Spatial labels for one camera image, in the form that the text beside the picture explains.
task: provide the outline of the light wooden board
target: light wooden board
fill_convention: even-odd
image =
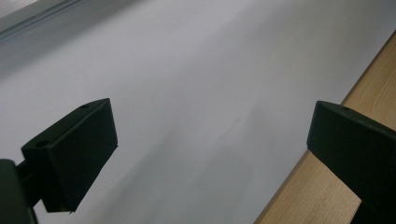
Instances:
[[[343,105],[396,130],[396,34]],[[255,223],[350,223],[361,200],[307,150]]]

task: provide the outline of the wooden surface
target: wooden surface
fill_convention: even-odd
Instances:
[[[396,34],[343,105],[396,130]],[[256,224],[350,223],[361,200],[307,150]]]

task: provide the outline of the white surface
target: white surface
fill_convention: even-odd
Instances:
[[[0,42],[0,158],[111,98],[120,147],[40,223],[252,223],[395,29],[396,2],[84,0]]]

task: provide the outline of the screw hole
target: screw hole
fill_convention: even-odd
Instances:
[[[40,142],[38,142],[37,144],[35,144],[35,146],[36,146],[36,147],[44,147],[44,146],[48,145],[49,142],[50,142],[50,141],[48,141],[48,140],[43,140],[43,141],[40,141]]]

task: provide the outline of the black plastic part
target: black plastic part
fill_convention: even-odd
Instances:
[[[0,223],[37,223],[13,161],[0,160],[0,177]]]
[[[379,215],[374,212],[369,206],[365,203],[361,203],[358,211],[355,213],[351,224],[380,224],[380,223],[395,223],[387,221],[384,215]]]
[[[26,202],[29,206],[34,207],[44,194],[44,188],[41,186],[42,183],[26,164],[26,161],[21,162],[17,166],[17,171],[22,183]]]
[[[77,108],[23,146],[47,211],[76,211],[117,143],[111,104],[103,99]]]
[[[361,211],[376,218],[396,211],[396,132],[350,108],[318,101],[307,144],[362,199]]]

